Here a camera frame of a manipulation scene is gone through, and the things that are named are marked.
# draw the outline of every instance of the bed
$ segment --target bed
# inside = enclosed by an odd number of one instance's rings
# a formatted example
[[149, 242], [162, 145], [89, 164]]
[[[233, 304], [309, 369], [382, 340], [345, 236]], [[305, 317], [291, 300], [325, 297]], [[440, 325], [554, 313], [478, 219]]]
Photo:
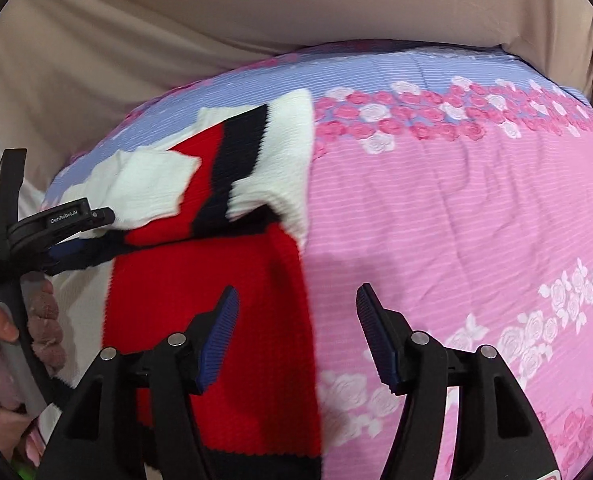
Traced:
[[[295, 89], [311, 93], [316, 121], [301, 262], [322, 477], [378, 478], [401, 414], [355, 315], [355, 291], [370, 282], [386, 308], [446, 346], [499, 349], [562, 477], [575, 478], [593, 455], [593, 109], [518, 57], [359, 41], [259, 62], [136, 108], [57, 175], [44, 206], [117, 150], [189, 127], [201, 108], [260, 105]], [[85, 286], [108, 294], [108, 272]], [[64, 323], [80, 324], [81, 285], [59, 279]], [[95, 297], [95, 320], [68, 342], [70, 381], [101, 345], [106, 297]], [[449, 476], [457, 405], [454, 388], [439, 479]], [[42, 417], [46, 436], [57, 416]]]

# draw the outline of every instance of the red knit fabric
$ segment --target red knit fabric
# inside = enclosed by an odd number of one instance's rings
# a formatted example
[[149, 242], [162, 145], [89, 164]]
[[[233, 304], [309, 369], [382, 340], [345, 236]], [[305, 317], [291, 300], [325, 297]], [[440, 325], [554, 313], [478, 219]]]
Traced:
[[172, 240], [185, 240], [190, 237], [192, 234], [192, 221], [210, 195], [212, 165], [219, 145], [223, 140], [223, 135], [223, 123], [220, 123], [174, 146], [173, 150], [175, 152], [201, 158], [201, 165], [192, 176], [192, 181], [183, 196], [180, 212], [173, 218], [163, 218], [156, 222], [150, 222], [139, 229], [131, 231], [126, 236], [128, 244], [153, 246]]
[[[144, 245], [187, 238], [209, 196], [220, 125], [175, 149], [202, 158], [172, 219], [129, 234]], [[103, 344], [121, 352], [152, 348], [211, 310], [226, 285], [240, 314], [217, 382], [192, 397], [204, 444], [240, 454], [320, 456], [315, 358], [297, 246], [278, 224], [259, 235], [188, 240], [120, 256], [106, 304]], [[140, 420], [151, 424], [148, 391]]]

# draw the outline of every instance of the blue gripper pad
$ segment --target blue gripper pad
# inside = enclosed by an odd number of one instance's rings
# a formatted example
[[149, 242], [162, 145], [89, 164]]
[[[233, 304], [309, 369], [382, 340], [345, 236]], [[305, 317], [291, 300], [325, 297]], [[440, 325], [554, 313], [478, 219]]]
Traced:
[[357, 315], [377, 366], [379, 379], [394, 392], [397, 385], [403, 382], [399, 373], [398, 354], [403, 351], [403, 343], [412, 329], [401, 314], [383, 308], [369, 283], [364, 283], [357, 291]]
[[199, 314], [209, 316], [211, 328], [205, 338], [198, 356], [198, 375], [196, 386], [203, 393], [218, 377], [225, 352], [230, 345], [232, 332], [239, 316], [239, 295], [231, 286], [227, 287], [212, 312]]

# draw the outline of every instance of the beige fabric wall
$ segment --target beige fabric wall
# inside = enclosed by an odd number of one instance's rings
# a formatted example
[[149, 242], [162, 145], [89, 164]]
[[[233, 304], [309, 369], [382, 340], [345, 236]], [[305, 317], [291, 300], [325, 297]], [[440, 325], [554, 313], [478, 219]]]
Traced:
[[135, 105], [299, 46], [364, 38], [503, 46], [590, 95], [587, 0], [12, 0], [0, 16], [0, 145], [45, 189]]

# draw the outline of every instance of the pink bedsheet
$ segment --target pink bedsheet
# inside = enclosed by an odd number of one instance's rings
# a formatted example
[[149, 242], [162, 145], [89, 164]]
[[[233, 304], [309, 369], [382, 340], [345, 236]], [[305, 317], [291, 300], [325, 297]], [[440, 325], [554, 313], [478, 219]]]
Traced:
[[[379, 478], [403, 406], [380, 383], [355, 313], [364, 282], [446, 346], [496, 346], [538, 413], [563, 478], [593, 454], [593, 112], [538, 91], [536, 108], [548, 110], [538, 127], [531, 112], [509, 126], [512, 95], [497, 107], [464, 88], [421, 104], [410, 92], [407, 107], [387, 92], [349, 98], [348, 89], [317, 103], [304, 269], [326, 479]], [[476, 122], [442, 121], [440, 103], [451, 97], [475, 101], [465, 110]], [[507, 118], [497, 120], [503, 109]], [[581, 121], [568, 123], [573, 109]], [[434, 126], [398, 120], [411, 112]], [[376, 127], [377, 138], [369, 137]], [[454, 389], [437, 479], [449, 476], [457, 405]]]

